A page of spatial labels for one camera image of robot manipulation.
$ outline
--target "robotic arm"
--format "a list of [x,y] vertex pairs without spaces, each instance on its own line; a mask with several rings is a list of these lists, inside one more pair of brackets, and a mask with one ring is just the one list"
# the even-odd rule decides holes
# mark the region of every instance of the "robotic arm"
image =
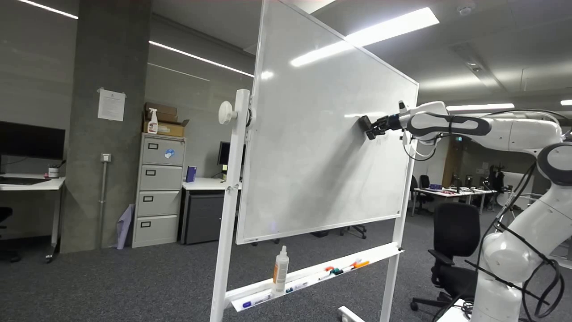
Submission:
[[572,145],[563,143],[559,125],[518,116],[449,116],[443,102],[375,122],[363,116],[357,123],[370,140],[386,131],[406,131],[420,141],[459,134],[491,150],[525,152],[536,157],[536,166],[550,181],[550,188],[508,229],[484,238],[483,270],[472,311],[474,322],[516,322],[522,302],[518,288],[529,281],[547,254],[572,236]]

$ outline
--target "paper sign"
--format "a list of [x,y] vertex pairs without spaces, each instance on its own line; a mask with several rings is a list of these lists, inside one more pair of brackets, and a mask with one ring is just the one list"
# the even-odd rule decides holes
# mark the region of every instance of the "paper sign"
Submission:
[[111,122],[123,122],[125,93],[100,89],[100,106],[96,116]]

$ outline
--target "spray bottle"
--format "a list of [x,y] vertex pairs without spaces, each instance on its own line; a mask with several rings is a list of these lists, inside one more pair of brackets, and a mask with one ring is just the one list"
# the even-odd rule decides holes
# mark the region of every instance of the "spray bottle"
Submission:
[[286,254],[286,245],[282,245],[282,250],[275,256],[275,265],[273,265],[273,284],[272,284],[272,295],[282,295],[286,293],[286,276],[288,276],[288,265],[289,258]]
[[150,113],[150,122],[146,123],[146,132],[157,134],[159,132],[157,109],[148,107],[148,113]]

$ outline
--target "whiteboard stand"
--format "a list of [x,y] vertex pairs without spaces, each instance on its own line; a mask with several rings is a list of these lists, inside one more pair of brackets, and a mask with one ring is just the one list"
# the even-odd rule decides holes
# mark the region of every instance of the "whiteboard stand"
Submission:
[[[230,152],[229,152],[229,174],[227,174],[227,190],[225,190],[225,202],[222,209],[222,227],[220,227],[220,240],[218,240],[218,252],[216,252],[216,270],[214,270],[214,286],[213,286],[213,302],[211,302],[211,322],[222,322],[223,311],[227,308],[232,308],[236,311],[245,311],[250,308],[255,308],[259,304],[266,304],[270,301],[275,301],[279,297],[288,297],[289,293],[295,293],[298,290],[306,290],[313,284],[336,279],[338,276],[323,276],[323,267],[334,265],[334,267],[347,267],[348,263],[354,263],[356,259],[368,259],[372,265],[388,259],[388,272],[386,272],[386,283],[384,283],[384,293],[382,293],[382,306],[381,306],[381,322],[388,322],[391,317],[391,302],[395,293],[395,281],[397,281],[397,270],[398,270],[398,256],[402,254],[402,234],[406,225],[406,215],[407,215],[407,200],[409,200],[409,177],[413,172],[413,161],[407,165],[406,174],[406,184],[404,184],[404,199],[400,206],[400,215],[395,220],[393,225],[393,238],[386,245],[379,245],[363,252],[356,252],[350,256],[343,256],[327,263],[320,263],[314,267],[307,267],[297,272],[288,272],[286,277],[286,290],[289,290],[286,295],[277,295],[270,299],[270,288],[272,279],[259,281],[254,284],[247,284],[243,288],[227,290],[229,283],[229,272],[230,272],[230,250],[234,243],[234,222],[236,222],[236,206],[238,206],[238,191],[239,191],[239,175],[241,175],[241,159],[243,159],[243,145],[245,145],[245,134],[247,134],[247,123],[248,123],[248,107],[250,107],[250,91],[238,89],[236,91],[236,104],[234,104],[234,125],[230,134]],[[359,320],[356,313],[352,313],[347,308],[340,308],[341,318],[347,320]]]

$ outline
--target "gray carpet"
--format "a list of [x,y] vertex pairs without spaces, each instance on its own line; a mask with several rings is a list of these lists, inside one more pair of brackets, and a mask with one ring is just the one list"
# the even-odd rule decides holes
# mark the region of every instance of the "gray carpet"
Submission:
[[[325,238],[298,236],[288,245],[291,270],[345,256],[388,242],[388,224],[368,225],[368,240],[357,233]],[[429,276],[432,259],[425,249],[432,243],[429,215],[409,215],[404,256],[391,320],[429,320],[432,308],[409,311],[409,299],[434,297]],[[43,249],[30,249],[16,265],[0,263],[0,322],[30,320],[207,320],[214,276],[216,243],[166,245],[138,250],[100,250],[64,254],[52,265],[41,261]],[[266,279],[275,243],[234,247],[230,288]],[[365,320],[377,320],[384,281],[384,265],[293,293],[247,313],[227,310],[225,320],[250,322],[334,322],[338,308],[348,306]],[[547,320],[572,320],[572,288]]]

